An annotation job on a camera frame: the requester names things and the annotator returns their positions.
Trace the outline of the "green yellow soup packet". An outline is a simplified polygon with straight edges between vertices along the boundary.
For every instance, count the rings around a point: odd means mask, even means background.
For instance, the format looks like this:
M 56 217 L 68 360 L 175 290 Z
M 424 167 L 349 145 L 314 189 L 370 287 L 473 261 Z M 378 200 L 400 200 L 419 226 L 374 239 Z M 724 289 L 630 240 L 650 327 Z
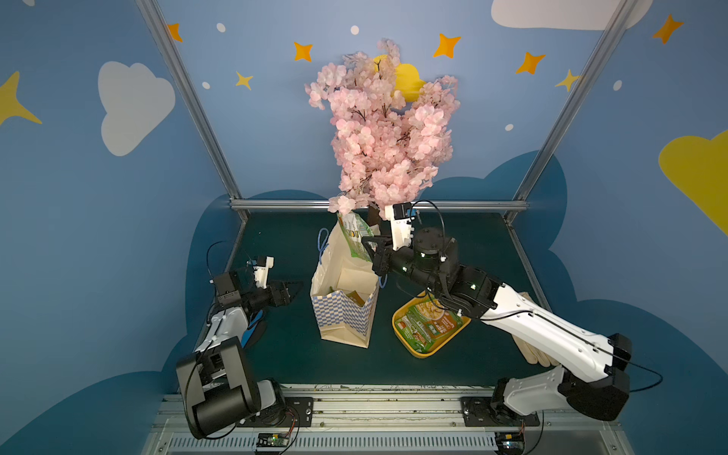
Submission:
M 345 215 L 339 213 L 337 221 L 339 221 L 339 227 L 349 247 L 351 257 L 371 262 L 371 257 L 362 243 L 362 238 L 377 236 L 377 232 L 355 212 L 349 212 Z

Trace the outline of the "blue checkered paper bag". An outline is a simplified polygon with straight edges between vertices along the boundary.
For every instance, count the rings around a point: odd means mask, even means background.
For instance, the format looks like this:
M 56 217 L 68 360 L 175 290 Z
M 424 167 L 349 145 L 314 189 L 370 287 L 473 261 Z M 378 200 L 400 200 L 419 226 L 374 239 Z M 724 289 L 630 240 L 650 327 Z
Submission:
M 352 303 L 346 293 L 356 290 L 364 307 Z M 320 330 L 327 341 L 368 348 L 377 308 L 379 278 L 372 264 L 352 258 L 339 225 L 329 232 L 326 246 L 312 278 L 310 298 Z

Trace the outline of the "red green soup packet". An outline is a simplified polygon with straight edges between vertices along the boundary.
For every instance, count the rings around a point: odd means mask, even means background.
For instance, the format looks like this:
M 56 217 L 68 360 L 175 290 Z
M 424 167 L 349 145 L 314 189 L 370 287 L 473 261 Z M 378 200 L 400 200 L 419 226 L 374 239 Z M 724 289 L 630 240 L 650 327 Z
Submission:
M 353 290 L 349 293 L 346 293 L 346 297 L 354 304 L 356 304 L 359 307 L 364 307 L 366 304 L 366 300 L 363 299 L 356 290 Z

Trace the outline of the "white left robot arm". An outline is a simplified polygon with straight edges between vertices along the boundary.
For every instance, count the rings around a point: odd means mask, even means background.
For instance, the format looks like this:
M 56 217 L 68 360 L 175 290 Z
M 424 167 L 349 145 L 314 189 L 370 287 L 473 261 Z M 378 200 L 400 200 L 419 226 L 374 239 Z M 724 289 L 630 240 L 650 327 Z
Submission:
M 178 360 L 176 375 L 185 419 L 198 440 L 219 440 L 248 422 L 261 427 L 303 425 L 298 410 L 286 403 L 281 385 L 258 381 L 245 349 L 265 333 L 265 310 L 289 305 L 298 282 L 268 278 L 275 260 L 248 260 L 252 285 L 244 287 L 236 271 L 210 277 L 214 300 L 206 316 L 206 334 L 195 350 Z

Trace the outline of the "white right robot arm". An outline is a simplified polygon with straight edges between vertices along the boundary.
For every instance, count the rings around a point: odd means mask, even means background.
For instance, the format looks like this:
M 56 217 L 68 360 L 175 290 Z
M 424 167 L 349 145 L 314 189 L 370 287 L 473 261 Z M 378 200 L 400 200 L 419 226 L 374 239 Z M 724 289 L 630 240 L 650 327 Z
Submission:
M 509 284 L 462 264 L 456 239 L 443 227 L 414 229 L 415 208 L 413 203 L 388 206 L 390 234 L 362 238 L 373 272 L 407 278 L 445 309 L 501 329 L 555 360 L 546 373 L 500 380 L 489 401 L 491 418 L 508 423 L 567 409 L 599 421 L 616 420 L 636 392 L 627 372 L 633 364 L 631 340 L 582 329 Z

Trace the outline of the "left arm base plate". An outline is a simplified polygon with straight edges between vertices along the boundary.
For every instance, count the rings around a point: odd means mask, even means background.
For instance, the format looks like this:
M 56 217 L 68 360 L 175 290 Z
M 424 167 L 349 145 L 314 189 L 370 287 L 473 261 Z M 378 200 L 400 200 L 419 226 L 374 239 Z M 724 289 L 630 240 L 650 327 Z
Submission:
M 310 428 L 315 400 L 313 397 L 286 397 L 284 404 L 264 409 L 259 415 L 242 420 L 237 428 Z

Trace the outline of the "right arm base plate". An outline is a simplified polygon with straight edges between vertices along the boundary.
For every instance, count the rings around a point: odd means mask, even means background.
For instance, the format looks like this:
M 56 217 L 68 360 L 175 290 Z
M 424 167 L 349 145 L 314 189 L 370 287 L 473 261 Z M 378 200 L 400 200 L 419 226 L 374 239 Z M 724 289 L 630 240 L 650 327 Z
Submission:
M 487 396 L 464 396 L 460 399 L 464 424 L 468 428 L 485 427 L 538 427 L 536 413 L 519 415 L 504 406 L 492 404 Z

